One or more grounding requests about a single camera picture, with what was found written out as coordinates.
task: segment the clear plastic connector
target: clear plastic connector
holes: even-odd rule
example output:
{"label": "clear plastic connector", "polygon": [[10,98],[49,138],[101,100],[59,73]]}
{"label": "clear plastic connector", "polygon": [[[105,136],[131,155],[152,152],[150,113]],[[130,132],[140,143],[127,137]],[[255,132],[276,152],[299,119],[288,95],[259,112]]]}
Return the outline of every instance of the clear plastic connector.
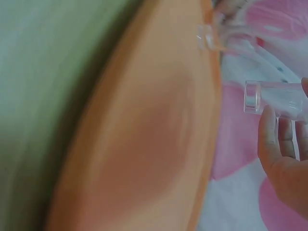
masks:
{"label": "clear plastic connector", "polygon": [[308,122],[308,98],[300,83],[246,81],[244,112],[260,115],[266,105],[277,117]]}

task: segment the transparent plastic piece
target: transparent plastic piece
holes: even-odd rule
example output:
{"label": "transparent plastic piece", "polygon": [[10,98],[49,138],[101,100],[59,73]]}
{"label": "transparent plastic piece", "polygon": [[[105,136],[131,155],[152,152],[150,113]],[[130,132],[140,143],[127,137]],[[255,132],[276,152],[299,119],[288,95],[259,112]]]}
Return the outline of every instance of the transparent plastic piece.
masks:
{"label": "transparent plastic piece", "polygon": [[300,83],[246,81],[244,112],[260,115],[266,105],[277,117],[308,122],[308,98]]}
{"label": "transparent plastic piece", "polygon": [[[248,26],[224,26],[221,31],[216,31],[212,25],[198,25],[197,39],[202,50],[208,47],[212,51],[239,54],[247,58],[253,57],[257,49],[257,38]],[[243,42],[250,44],[249,49],[243,49]]]}

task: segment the orange plastic object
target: orange plastic object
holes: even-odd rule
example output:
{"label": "orange plastic object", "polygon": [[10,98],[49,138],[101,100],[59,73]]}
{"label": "orange plastic object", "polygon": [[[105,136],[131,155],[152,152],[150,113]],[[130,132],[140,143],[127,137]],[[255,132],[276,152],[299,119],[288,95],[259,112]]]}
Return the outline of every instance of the orange plastic object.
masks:
{"label": "orange plastic object", "polygon": [[84,113],[47,231],[194,231],[220,108],[211,1],[148,0]]}

